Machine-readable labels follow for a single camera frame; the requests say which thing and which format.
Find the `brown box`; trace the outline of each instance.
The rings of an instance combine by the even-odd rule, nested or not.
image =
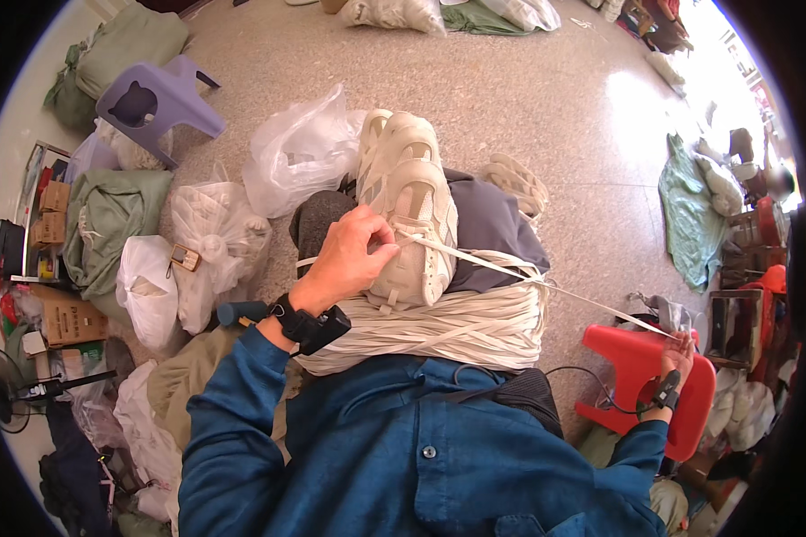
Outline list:
[[[42,301],[43,332],[51,349],[107,337],[107,317],[90,302],[45,285],[31,284],[30,291]]]
[[[69,194],[72,186],[59,181],[48,181],[47,187],[39,198],[39,210],[42,212],[65,212],[69,208]]]
[[[63,244],[66,240],[66,213],[45,212],[42,218],[33,222],[30,228],[32,247],[42,250],[52,244]]]

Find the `terrazzo floor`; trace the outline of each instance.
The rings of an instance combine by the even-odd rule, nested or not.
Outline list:
[[[227,121],[215,140],[190,128],[175,133],[180,163],[173,188],[208,180],[215,160],[240,180],[253,131],[290,103],[343,82],[350,109],[407,110],[436,128],[445,166],[477,173],[495,151],[515,156],[547,185],[540,239],[563,288],[627,311],[627,294],[660,294],[703,311],[665,251],[656,189],[668,157],[667,132],[685,140],[698,127],[685,103],[645,62],[647,49],[581,0],[554,0],[563,26],[527,37],[341,27],[319,4],[290,7],[214,0],[186,17],[187,54],[223,85],[202,95]],[[583,27],[571,18],[592,23]],[[172,240],[170,203],[160,232]],[[272,224],[270,262],[254,297],[271,300],[295,279],[290,216]],[[633,311],[639,311],[638,303]],[[575,364],[608,377],[605,359],[583,348],[584,328],[609,324],[596,309],[556,296],[549,306],[539,367]],[[138,364],[165,359],[130,330],[111,323]],[[552,375],[568,440],[589,423],[573,412],[596,397],[581,372]]]

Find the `wrist-worn device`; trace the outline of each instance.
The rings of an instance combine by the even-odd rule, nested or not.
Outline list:
[[[675,391],[681,381],[681,372],[677,370],[669,371],[666,378],[660,382],[660,387],[656,389],[651,402],[660,408],[670,408],[672,412],[677,407],[678,393]]]
[[[298,352],[309,356],[352,328],[349,317],[337,306],[331,306],[314,317],[303,309],[295,311],[290,296],[281,295],[269,306],[266,317],[275,316],[281,323],[283,336],[298,343]]]

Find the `wrist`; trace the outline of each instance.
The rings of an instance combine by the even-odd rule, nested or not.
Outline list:
[[[322,286],[311,279],[310,273],[305,274],[293,285],[289,298],[290,306],[295,311],[303,309],[314,317],[319,317],[322,312],[337,303],[337,300],[328,295]]]

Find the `dark blue cloth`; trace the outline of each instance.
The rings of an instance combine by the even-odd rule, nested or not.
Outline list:
[[[528,413],[444,393],[494,386],[438,358],[374,357],[287,405],[269,438],[287,353],[249,328],[192,397],[180,534],[665,535],[648,490],[668,425],[641,423],[605,469]]]

